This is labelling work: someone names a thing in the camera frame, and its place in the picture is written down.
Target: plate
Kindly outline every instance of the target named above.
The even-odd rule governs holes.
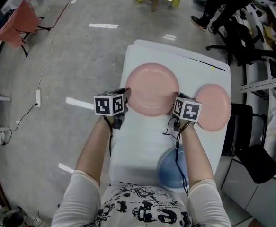
[[[169,151],[161,160],[158,167],[159,180],[162,185],[169,188],[183,188],[182,175],[177,167],[176,149]],[[183,147],[180,146],[178,150],[178,165],[183,172],[187,186],[189,185],[187,166]]]
[[[199,125],[207,131],[219,131],[231,116],[231,99],[225,89],[217,84],[206,84],[196,96],[202,104]]]
[[[174,73],[157,63],[143,64],[134,69],[127,79],[126,88],[131,89],[129,105],[145,116],[167,114],[172,108],[174,93],[179,93]]]

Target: concrete floor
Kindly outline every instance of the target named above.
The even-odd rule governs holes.
[[[45,0],[36,13],[52,26],[68,0]],[[0,102],[0,126],[16,127],[35,103],[40,73],[41,108],[34,108],[21,122],[6,146],[0,146],[0,181],[11,205],[52,217],[61,203],[71,174],[59,163],[74,168],[97,117],[93,111],[65,103],[66,97],[93,102],[93,96],[118,88],[127,46],[137,39],[169,44],[226,61],[218,50],[205,46],[223,44],[218,36],[203,32],[190,21],[203,8],[181,0],[178,8],[160,0],[151,13],[151,2],[134,0],[77,0],[69,5],[59,27],[27,38],[28,57],[21,48],[4,44],[0,53],[0,94],[12,97]],[[118,24],[117,29],[89,27],[90,23]],[[175,41],[162,38],[176,36]],[[242,70],[231,66],[231,100],[241,102],[238,87]],[[109,183],[109,157],[102,181]]]

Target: white sleeve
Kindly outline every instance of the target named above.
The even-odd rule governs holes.
[[[93,224],[101,207],[98,183],[85,172],[75,170],[63,201],[56,211],[53,227],[79,227]]]
[[[231,227],[214,180],[202,180],[190,189],[188,207],[193,224]]]

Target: white table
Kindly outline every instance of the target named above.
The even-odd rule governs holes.
[[[127,48],[120,88],[125,87],[128,76],[136,67],[148,62],[168,67],[179,81],[180,92],[188,96],[195,97],[198,90],[208,83],[222,86],[230,96],[231,75],[227,64],[194,52],[141,40]],[[162,135],[170,118],[170,115],[143,116],[129,107],[122,128],[114,131],[110,160],[112,182],[160,186],[157,166],[162,155],[175,147],[173,137]],[[209,132],[195,125],[214,173],[226,128]]]

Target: graphic print shirt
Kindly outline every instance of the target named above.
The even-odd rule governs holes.
[[[231,226],[213,180],[194,185],[188,209],[160,187],[108,187],[101,199],[97,182],[76,170],[53,227]]]

